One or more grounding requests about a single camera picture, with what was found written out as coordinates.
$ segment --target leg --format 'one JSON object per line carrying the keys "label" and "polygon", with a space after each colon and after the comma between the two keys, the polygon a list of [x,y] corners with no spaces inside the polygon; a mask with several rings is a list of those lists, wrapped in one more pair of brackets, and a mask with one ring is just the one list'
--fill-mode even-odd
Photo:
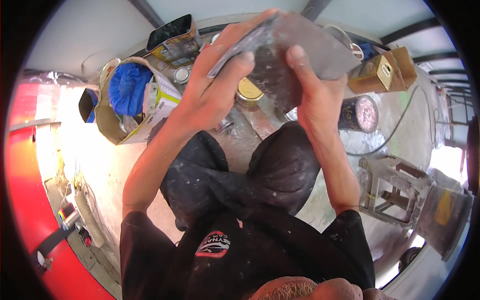
{"label": "leg", "polygon": [[295,215],[307,201],[320,164],[298,122],[285,123],[254,151],[247,176],[263,188],[263,201]]}
{"label": "leg", "polygon": [[[149,142],[163,122],[150,133]],[[165,200],[175,215],[181,231],[190,228],[201,216],[229,207],[232,182],[242,182],[244,175],[228,171],[225,153],[207,132],[197,133],[170,165],[160,185]]]}

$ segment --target gold paint can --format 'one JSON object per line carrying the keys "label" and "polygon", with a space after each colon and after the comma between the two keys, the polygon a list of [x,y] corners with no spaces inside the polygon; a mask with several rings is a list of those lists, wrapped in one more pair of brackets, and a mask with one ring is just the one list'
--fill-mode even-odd
{"label": "gold paint can", "polygon": [[245,77],[239,82],[235,99],[242,106],[251,108],[257,105],[263,95],[262,91]]}

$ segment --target sandpaper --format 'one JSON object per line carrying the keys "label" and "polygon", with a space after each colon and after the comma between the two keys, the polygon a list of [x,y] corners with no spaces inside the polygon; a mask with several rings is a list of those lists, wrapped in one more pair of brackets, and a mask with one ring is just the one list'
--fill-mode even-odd
{"label": "sandpaper", "polygon": [[295,12],[276,12],[239,39],[208,73],[214,78],[233,56],[252,51],[250,79],[283,113],[301,103],[302,87],[285,54],[300,45],[318,78],[334,80],[361,64],[352,52],[318,25]]}

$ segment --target forearm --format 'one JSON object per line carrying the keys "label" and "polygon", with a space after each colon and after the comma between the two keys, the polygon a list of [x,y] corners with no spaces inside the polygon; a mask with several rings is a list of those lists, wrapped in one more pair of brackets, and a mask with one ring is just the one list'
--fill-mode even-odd
{"label": "forearm", "polygon": [[133,165],[123,187],[123,217],[130,211],[146,212],[172,161],[195,135],[172,112],[162,129]]}
{"label": "forearm", "polygon": [[336,215],[348,209],[358,211],[360,187],[338,130],[310,131],[307,135],[322,167],[328,197]]}

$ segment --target electrical wire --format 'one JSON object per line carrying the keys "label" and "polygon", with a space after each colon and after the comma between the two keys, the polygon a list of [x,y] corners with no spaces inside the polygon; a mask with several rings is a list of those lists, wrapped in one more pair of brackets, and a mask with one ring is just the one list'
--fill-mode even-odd
{"label": "electrical wire", "polygon": [[347,152],[347,155],[348,156],[364,156],[364,155],[369,155],[369,154],[373,154],[375,152],[378,152],[380,151],[393,137],[393,135],[395,134],[396,130],[398,129],[398,127],[400,126],[400,123],[402,122],[403,120],[403,117],[405,116],[408,108],[410,107],[410,104],[412,102],[412,99],[413,99],[413,96],[415,95],[415,92],[420,89],[423,94],[425,95],[425,101],[427,102],[427,108],[428,108],[428,120],[429,120],[429,123],[430,123],[430,141],[432,142],[433,145],[436,145],[437,144],[437,122],[438,122],[438,119],[440,118],[440,111],[438,110],[438,108],[435,108],[434,111],[433,111],[433,119],[435,121],[435,126],[433,127],[432,126],[432,113],[431,113],[431,110],[430,110],[430,104],[428,102],[428,96],[427,96],[427,93],[425,92],[425,90],[420,86],[420,85],[417,85],[414,89],[413,89],[413,92],[412,92],[412,95],[410,95],[410,99],[408,100],[408,103],[407,103],[407,106],[405,107],[405,110],[403,111],[402,115],[400,116],[400,119],[398,120],[398,122],[396,123],[395,127],[393,128],[393,131],[392,133],[390,134],[390,136],[388,136],[388,138],[385,140],[385,142],[383,142],[380,146],[378,146],[377,148],[375,148],[375,150],[372,150],[370,152],[367,152],[367,153],[350,153],[350,152]]}

